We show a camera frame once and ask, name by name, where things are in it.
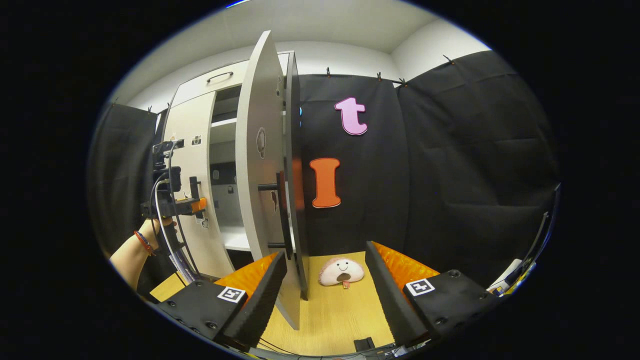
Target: white cable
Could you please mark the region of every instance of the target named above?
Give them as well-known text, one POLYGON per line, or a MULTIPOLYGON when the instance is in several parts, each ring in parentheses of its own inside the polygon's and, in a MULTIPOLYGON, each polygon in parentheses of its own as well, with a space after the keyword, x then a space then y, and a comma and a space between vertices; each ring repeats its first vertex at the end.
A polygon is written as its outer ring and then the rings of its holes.
MULTIPOLYGON (((157 185, 166 184, 168 182, 169 182, 169 180, 162 180, 157 185)), ((154 193, 156 195, 156 210, 157 210, 157 213, 158 213, 158 219, 160 220, 160 229, 162 230, 162 234, 164 235, 164 240, 166 242, 166 246, 169 248, 169 252, 171 253, 171 260, 173 261, 173 265, 175 265, 176 269, 180 272, 180 274, 182 274, 182 277, 184 278, 184 280, 186 280, 188 283, 191 284, 191 277, 187 274, 185 269, 182 267, 182 264, 180 263, 180 260, 178 260, 178 258, 175 256, 175 253, 173 252, 173 249, 171 248, 171 245, 169 245, 169 238, 166 235, 166 230, 164 230, 164 226, 162 225, 162 215, 160 215, 160 205, 158 203, 158 187, 157 187, 157 185, 154 188, 154 193)))

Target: pink plush toy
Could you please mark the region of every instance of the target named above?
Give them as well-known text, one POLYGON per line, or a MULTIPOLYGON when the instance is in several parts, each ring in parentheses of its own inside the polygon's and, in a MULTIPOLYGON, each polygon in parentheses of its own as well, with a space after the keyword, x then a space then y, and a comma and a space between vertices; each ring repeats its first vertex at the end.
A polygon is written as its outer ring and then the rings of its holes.
POLYGON ((331 286, 343 283, 345 288, 349 288, 350 282, 362 280, 364 270, 360 264, 347 258, 332 258, 324 264, 318 275, 321 285, 331 286))

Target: door handle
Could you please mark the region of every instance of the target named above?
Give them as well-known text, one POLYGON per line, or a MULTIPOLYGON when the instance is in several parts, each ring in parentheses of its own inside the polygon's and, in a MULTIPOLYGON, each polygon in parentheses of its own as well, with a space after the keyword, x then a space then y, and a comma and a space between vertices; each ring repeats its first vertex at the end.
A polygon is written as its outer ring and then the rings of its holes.
POLYGON ((285 249, 287 259, 291 260, 291 254, 293 253, 293 246, 291 245, 291 233, 289 232, 289 217, 287 216, 287 194, 285 193, 285 181, 284 171, 276 172, 275 184, 259 184, 258 191, 277 191, 278 192, 278 207, 280 208, 280 223, 282 224, 282 234, 284 236, 283 243, 268 243, 267 247, 271 249, 285 249))
POLYGON ((223 72, 222 74, 218 74, 218 75, 215 75, 215 76, 211 76, 209 79, 207 79, 207 82, 210 82, 210 81, 211 81, 211 79, 213 79, 213 78, 217 78, 218 76, 227 75, 227 74, 228 74, 229 76, 233 76, 233 75, 234 75, 234 72, 233 72, 233 71, 228 71, 228 72, 223 72))

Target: black fabric backdrop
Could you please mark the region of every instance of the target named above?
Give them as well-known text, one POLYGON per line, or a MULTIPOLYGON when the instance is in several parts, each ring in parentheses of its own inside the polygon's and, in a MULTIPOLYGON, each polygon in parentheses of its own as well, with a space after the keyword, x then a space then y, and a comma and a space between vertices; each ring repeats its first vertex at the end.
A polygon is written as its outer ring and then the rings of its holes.
MULTIPOLYGON (((88 200, 95 235, 112 255, 138 230, 145 218, 140 204, 148 201, 152 183, 151 146, 158 114, 109 104, 95 130, 87 164, 88 200)), ((147 259, 138 293, 148 293, 175 272, 165 256, 147 259)))
POLYGON ((365 250, 367 240, 402 250, 409 205, 409 164, 400 105, 390 81, 362 76, 301 75, 302 161, 310 256, 365 250), (349 135, 334 105, 347 97, 367 132, 349 135), (312 206, 316 174, 309 163, 336 158, 334 208, 312 206))
POLYGON ((493 51, 398 87, 411 168, 403 252, 489 286, 525 255, 559 182, 545 114, 493 51))

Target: cabinet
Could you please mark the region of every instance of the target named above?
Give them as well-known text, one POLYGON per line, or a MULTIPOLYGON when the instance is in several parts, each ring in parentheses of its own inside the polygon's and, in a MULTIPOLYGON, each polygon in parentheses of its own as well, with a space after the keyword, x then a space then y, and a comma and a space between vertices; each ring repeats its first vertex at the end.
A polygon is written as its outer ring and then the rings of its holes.
MULTIPOLYGON (((276 306, 293 329, 308 291, 297 81, 295 54, 277 53, 265 31, 249 60, 181 84, 163 132, 164 141, 185 140, 172 165, 181 167, 182 184, 197 176, 207 199, 204 221, 180 218, 198 269, 220 278, 237 270, 227 250, 257 260, 283 251, 273 245, 288 241, 293 253, 276 306), (284 172, 279 190, 259 189, 276 183, 278 172, 284 172)), ((182 190, 176 199, 190 197, 182 190)))

